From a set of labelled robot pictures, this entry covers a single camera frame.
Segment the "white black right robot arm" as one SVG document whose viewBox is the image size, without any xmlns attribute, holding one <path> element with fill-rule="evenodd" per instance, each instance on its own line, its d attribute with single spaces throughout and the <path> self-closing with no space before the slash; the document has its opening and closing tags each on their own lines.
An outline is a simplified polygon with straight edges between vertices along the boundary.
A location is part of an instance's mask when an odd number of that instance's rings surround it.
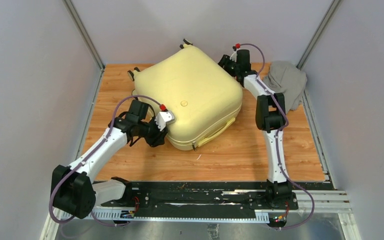
<svg viewBox="0 0 384 240">
<path fill-rule="evenodd" d="M 263 134 L 268 159 L 264 203 L 272 209 L 284 204 L 287 210 L 296 210 L 298 204 L 286 170 L 283 146 L 283 129 L 289 123 L 284 95 L 263 83 L 258 72 L 252 69 L 247 49 L 234 49 L 233 54 L 224 55 L 218 64 L 256 99 L 255 124 Z"/>
</svg>

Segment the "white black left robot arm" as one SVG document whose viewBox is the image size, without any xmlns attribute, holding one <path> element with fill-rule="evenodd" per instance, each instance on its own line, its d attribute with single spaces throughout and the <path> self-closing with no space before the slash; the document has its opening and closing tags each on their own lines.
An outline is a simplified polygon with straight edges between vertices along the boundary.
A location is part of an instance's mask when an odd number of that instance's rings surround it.
<svg viewBox="0 0 384 240">
<path fill-rule="evenodd" d="M 132 183 L 121 177 L 95 182 L 104 165 L 125 146 L 133 146 L 144 139 L 152 147 L 164 145 L 168 126 L 175 121 L 175 115 L 163 104 L 160 111 L 145 121 L 151 105 L 134 99 L 127 111 L 113 112 L 112 120 L 103 135 L 82 156 L 68 166 L 58 165 L 52 172 L 49 213 L 57 223 L 54 209 L 62 210 L 71 218 L 84 219 L 94 207 L 115 201 L 126 207 L 131 203 L 138 208 L 139 200 L 133 195 Z"/>
</svg>

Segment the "cream suitcase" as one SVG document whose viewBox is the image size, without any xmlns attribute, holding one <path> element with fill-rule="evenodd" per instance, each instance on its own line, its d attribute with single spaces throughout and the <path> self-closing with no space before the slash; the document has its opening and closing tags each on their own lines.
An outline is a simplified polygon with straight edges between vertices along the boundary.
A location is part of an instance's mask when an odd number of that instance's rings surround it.
<svg viewBox="0 0 384 240">
<path fill-rule="evenodd" d="M 128 70 L 133 95 L 174 115 L 168 141 L 190 151 L 220 136 L 236 120 L 243 103 L 241 85 L 188 40 L 172 56 L 148 68 Z"/>
</svg>

